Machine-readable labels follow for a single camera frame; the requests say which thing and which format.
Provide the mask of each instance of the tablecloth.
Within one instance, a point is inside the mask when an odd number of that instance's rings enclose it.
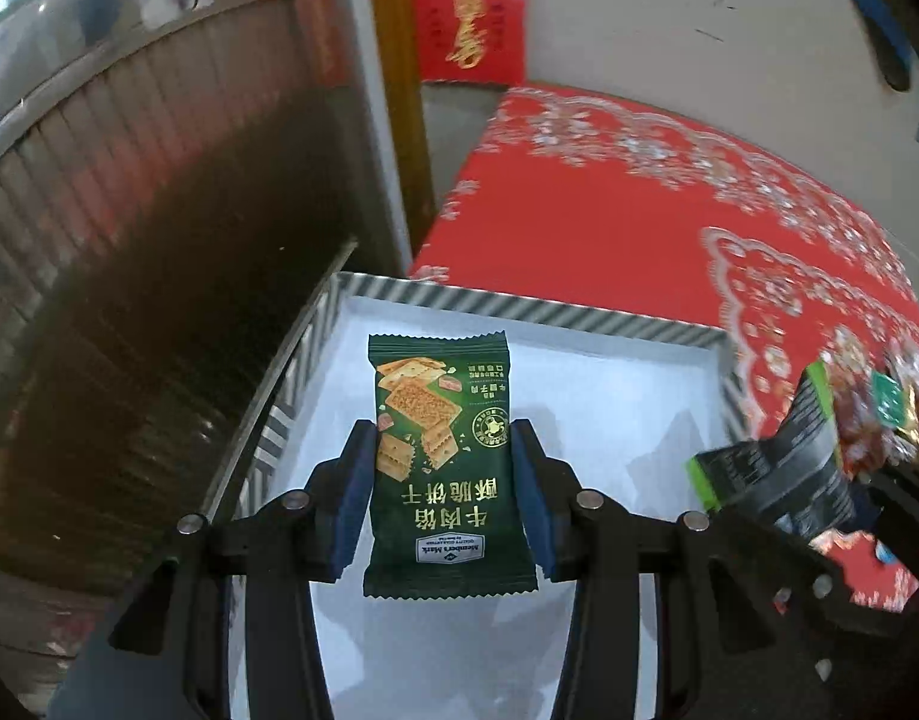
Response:
[[[719,325],[754,436],[809,362],[859,370],[890,338],[919,346],[903,265],[855,204],[712,127],[552,86],[506,93],[410,276]],[[858,603],[902,608],[917,586],[865,536],[816,546]]]

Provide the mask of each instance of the screw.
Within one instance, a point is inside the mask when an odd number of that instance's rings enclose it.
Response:
[[[602,507],[602,493],[597,490],[580,490],[576,494],[576,502],[581,509],[599,509]]]
[[[310,495],[306,490],[290,490],[288,493],[285,493],[281,498],[284,509],[289,509],[290,512],[298,511],[298,509],[305,509],[310,504]]]
[[[683,525],[694,533],[701,533],[709,527],[709,517],[703,512],[686,512],[683,514]]]
[[[183,536],[191,536],[203,527],[203,518],[199,514],[187,514],[186,517],[180,517],[176,523],[176,530],[183,533]]]
[[[826,682],[829,679],[829,675],[833,673],[833,662],[828,658],[816,661],[816,673],[823,682]]]
[[[833,591],[833,578],[829,574],[821,574],[813,582],[813,595],[823,599]]]

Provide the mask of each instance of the green snack package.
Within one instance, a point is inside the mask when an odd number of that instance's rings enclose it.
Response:
[[[855,515],[841,465],[833,396],[817,361],[775,436],[702,452],[686,470],[707,510],[738,509],[808,541]]]
[[[506,335],[370,336],[370,362],[380,442],[364,594],[535,590],[513,491]]]

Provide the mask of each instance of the biscuit package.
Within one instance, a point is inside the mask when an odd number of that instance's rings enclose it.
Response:
[[[506,335],[370,337],[380,441],[364,594],[536,589],[513,492]]]

